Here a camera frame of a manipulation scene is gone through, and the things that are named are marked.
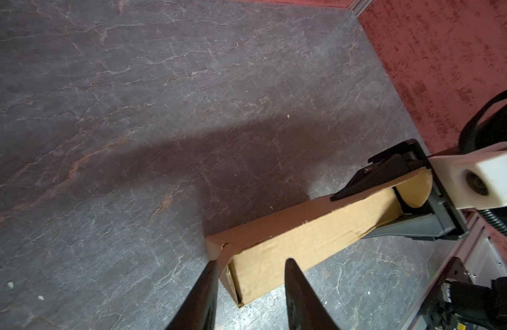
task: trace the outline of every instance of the open cardboard box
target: open cardboard box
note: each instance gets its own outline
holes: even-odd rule
[[[419,168],[339,201],[319,197],[207,236],[207,253],[217,260],[220,281],[242,307],[284,283],[287,258],[309,269],[397,219],[402,209],[393,187],[409,206],[420,207],[431,185],[431,170]]]

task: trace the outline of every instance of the rounded cardboard flap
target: rounded cardboard flap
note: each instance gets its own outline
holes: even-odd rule
[[[428,200],[433,186],[433,175],[430,169],[421,171],[408,181],[396,186],[402,199],[412,208],[420,208]]]

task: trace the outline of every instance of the gray marble surface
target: gray marble surface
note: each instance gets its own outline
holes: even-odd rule
[[[162,329],[204,234],[335,192],[419,135],[357,19],[211,1],[0,0],[0,329]],[[306,272],[395,329],[451,248],[384,237]],[[283,288],[217,329],[286,329]]]

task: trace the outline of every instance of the cardboard box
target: cardboard box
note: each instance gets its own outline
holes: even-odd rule
[[[408,205],[422,205],[431,191],[431,171],[419,168],[345,199],[319,197],[205,238],[220,281],[238,307],[284,283],[284,263],[294,258],[304,271],[402,215],[392,187]]]

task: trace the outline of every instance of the circular hole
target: circular hole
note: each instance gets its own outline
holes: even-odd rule
[[[488,188],[484,184],[483,180],[470,170],[466,172],[466,183],[479,195],[488,196]]]

